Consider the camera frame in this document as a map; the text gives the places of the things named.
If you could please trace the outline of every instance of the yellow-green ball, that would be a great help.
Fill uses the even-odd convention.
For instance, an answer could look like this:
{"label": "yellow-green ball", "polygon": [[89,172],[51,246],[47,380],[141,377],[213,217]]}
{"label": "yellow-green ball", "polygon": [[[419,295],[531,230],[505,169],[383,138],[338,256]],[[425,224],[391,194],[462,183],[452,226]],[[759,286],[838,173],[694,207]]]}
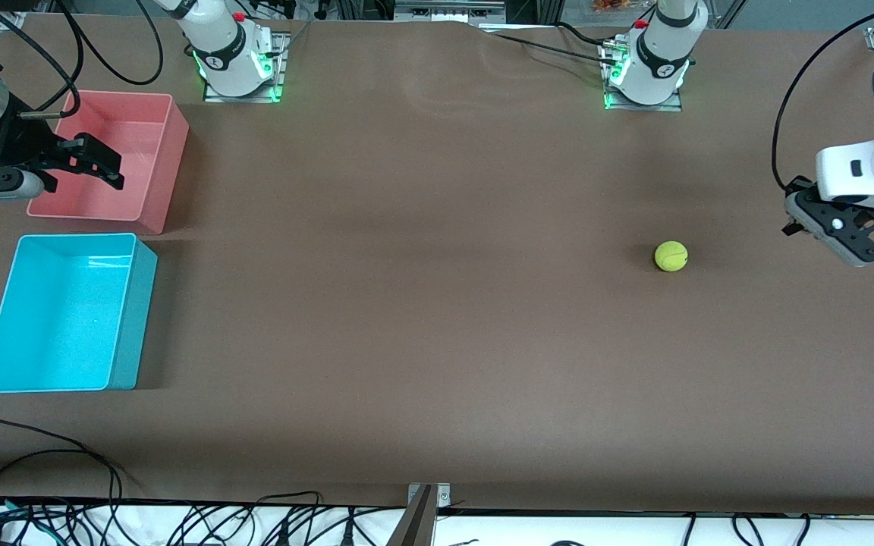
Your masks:
{"label": "yellow-green ball", "polygon": [[666,241],[662,245],[656,247],[656,252],[652,255],[656,260],[656,266],[663,271],[680,271],[687,265],[687,247],[676,241]]}

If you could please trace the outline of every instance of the brown tabletop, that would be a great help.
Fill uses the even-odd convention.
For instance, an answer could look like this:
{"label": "brown tabletop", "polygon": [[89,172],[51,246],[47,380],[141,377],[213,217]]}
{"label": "brown tabletop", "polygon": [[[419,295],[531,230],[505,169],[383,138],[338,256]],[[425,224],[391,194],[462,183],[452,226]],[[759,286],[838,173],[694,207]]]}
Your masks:
{"label": "brown tabletop", "polygon": [[[153,69],[142,20],[82,21],[112,64]],[[60,17],[25,28],[72,66]],[[283,103],[206,105],[159,29],[146,90],[191,132],[146,238],[139,386],[0,395],[0,417],[106,453],[134,497],[399,504],[443,481],[464,506],[874,512],[874,266],[784,237],[768,166],[825,35],[705,33],[676,115],[605,111],[589,62],[463,24],[316,22]],[[87,58],[82,89],[133,89]],[[14,36],[0,62],[28,102],[59,85]],[[873,67],[852,35],[801,84],[788,180],[874,138]],[[24,207],[0,202],[0,297],[20,235],[77,228]],[[667,239],[680,273],[649,260]],[[0,429],[0,463],[48,446]],[[6,493],[106,491],[54,459]]]}

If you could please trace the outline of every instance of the brown table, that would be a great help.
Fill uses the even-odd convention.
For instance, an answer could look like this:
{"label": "brown table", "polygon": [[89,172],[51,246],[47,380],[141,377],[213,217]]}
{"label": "brown table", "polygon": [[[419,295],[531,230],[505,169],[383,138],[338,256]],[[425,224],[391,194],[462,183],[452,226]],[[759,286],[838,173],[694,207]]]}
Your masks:
{"label": "brown table", "polygon": [[[152,70],[141,20],[82,21]],[[61,18],[25,28],[72,66]],[[399,504],[434,480],[464,506],[874,512],[874,266],[781,235],[768,168],[825,35],[707,32],[683,114],[655,115],[604,111],[589,62],[462,24],[316,22],[283,103],[205,105],[159,28],[149,90],[191,134],[146,239],[139,387],[0,395],[0,417],[106,453],[136,497]],[[14,37],[0,60],[29,102],[59,85]],[[873,67],[852,35],[799,87],[788,179],[874,138]],[[80,86],[131,89],[92,58]],[[0,203],[0,297],[21,234],[69,229]],[[667,239],[690,247],[682,273],[649,263]],[[0,429],[0,463],[52,445]],[[105,490],[58,459],[0,493]]]}

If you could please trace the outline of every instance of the blue bin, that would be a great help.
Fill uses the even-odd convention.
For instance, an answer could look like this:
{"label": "blue bin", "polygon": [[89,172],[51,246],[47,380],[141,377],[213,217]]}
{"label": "blue bin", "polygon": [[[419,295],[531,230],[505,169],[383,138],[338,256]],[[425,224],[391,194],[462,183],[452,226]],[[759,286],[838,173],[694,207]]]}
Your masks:
{"label": "blue bin", "polygon": [[156,267],[133,233],[20,238],[0,307],[0,393],[134,388]]}

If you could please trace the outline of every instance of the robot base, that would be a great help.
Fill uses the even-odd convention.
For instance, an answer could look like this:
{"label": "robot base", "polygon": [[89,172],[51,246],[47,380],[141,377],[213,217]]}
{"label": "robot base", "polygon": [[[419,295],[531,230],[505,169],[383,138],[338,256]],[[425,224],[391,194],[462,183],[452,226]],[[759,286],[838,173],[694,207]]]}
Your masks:
{"label": "robot base", "polygon": [[215,91],[207,80],[204,86],[204,101],[205,102],[239,102],[252,104],[269,104],[281,101],[281,90],[285,85],[285,69],[288,66],[288,51],[285,51],[285,46],[291,40],[291,34],[288,32],[272,32],[271,42],[267,45],[263,44],[264,52],[281,52],[280,55],[274,55],[273,58],[261,62],[272,63],[272,77],[267,82],[258,86],[258,89],[246,96],[230,97],[223,96],[218,91]]}
{"label": "robot base", "polygon": [[[598,45],[599,58],[613,59],[617,63],[622,62],[622,56],[627,55],[629,49],[628,35],[620,34],[615,40]],[[610,83],[613,73],[620,69],[620,64],[604,64],[602,66],[602,87],[606,110],[639,110],[639,111],[683,111],[683,103],[680,101],[680,91],[675,90],[668,99],[659,104],[639,104],[629,100]]]}

